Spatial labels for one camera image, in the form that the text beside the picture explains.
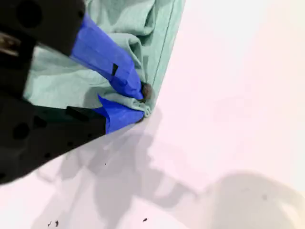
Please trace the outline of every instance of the blue tape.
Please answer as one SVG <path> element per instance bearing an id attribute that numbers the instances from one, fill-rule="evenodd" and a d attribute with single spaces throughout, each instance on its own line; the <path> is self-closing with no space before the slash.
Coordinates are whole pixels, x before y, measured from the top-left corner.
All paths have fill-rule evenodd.
<path id="1" fill-rule="evenodd" d="M 84 17 L 70 58 L 101 74 L 119 94 L 143 99 L 133 60 L 88 15 Z"/>
<path id="2" fill-rule="evenodd" d="M 143 111 L 133 110 L 122 104 L 103 99 L 100 96 L 99 100 L 103 107 L 96 108 L 94 111 L 106 118 L 106 134 L 137 123 L 144 117 Z"/>

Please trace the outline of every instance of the green cloth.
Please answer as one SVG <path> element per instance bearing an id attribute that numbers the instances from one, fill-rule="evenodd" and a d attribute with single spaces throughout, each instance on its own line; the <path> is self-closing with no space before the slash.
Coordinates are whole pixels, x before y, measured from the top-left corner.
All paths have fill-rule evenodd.
<path id="1" fill-rule="evenodd" d="M 117 94 L 98 73 L 42 47 L 34 52 L 25 99 L 41 106 L 96 108 L 101 107 L 99 94 L 148 117 L 170 59 L 184 1 L 86 0 L 93 21 L 129 53 L 141 80 L 152 85 L 154 95 L 145 104 Z"/>

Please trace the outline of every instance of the white table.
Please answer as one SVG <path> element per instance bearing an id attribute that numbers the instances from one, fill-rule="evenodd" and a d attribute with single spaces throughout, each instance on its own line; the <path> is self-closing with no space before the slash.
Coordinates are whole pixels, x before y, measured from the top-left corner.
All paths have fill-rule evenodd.
<path id="1" fill-rule="evenodd" d="M 187 0 L 152 117 L 1 187 L 0 227 L 303 229 L 304 88 L 304 0 Z"/>

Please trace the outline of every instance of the black screw hole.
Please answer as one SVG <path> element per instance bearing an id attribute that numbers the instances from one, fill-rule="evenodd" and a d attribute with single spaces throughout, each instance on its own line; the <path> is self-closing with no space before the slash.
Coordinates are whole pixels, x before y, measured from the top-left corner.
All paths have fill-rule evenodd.
<path id="1" fill-rule="evenodd" d="M 16 140 L 25 139 L 30 133 L 30 128 L 26 123 L 18 124 L 13 130 L 13 137 Z"/>
<path id="2" fill-rule="evenodd" d="M 25 28 L 34 28 L 42 21 L 42 12 L 40 6 L 32 1 L 25 0 L 17 7 L 17 19 Z"/>
<path id="3" fill-rule="evenodd" d="M 0 173 L 0 180 L 1 179 L 4 179 L 6 177 L 6 174 L 5 173 Z"/>
<path id="4" fill-rule="evenodd" d="M 83 18 L 84 17 L 84 12 L 83 11 L 78 11 L 78 16 L 80 17 L 80 18 Z"/>
<path id="5" fill-rule="evenodd" d="M 51 154 L 50 153 L 46 153 L 45 155 L 44 155 L 44 158 L 46 158 L 46 159 L 48 159 L 48 158 L 50 158 L 51 157 Z"/>

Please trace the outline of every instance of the light green towel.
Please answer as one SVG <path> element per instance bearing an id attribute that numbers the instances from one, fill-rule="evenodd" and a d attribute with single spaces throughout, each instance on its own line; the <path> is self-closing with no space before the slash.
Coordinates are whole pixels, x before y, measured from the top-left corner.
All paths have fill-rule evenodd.
<path id="1" fill-rule="evenodd" d="M 36 48 L 24 97 L 35 105 L 101 107 L 97 94 L 148 117 L 170 59 L 185 0 L 86 0 L 87 13 L 134 60 L 141 80 L 152 85 L 145 104 L 117 94 L 98 73 L 59 53 Z"/>

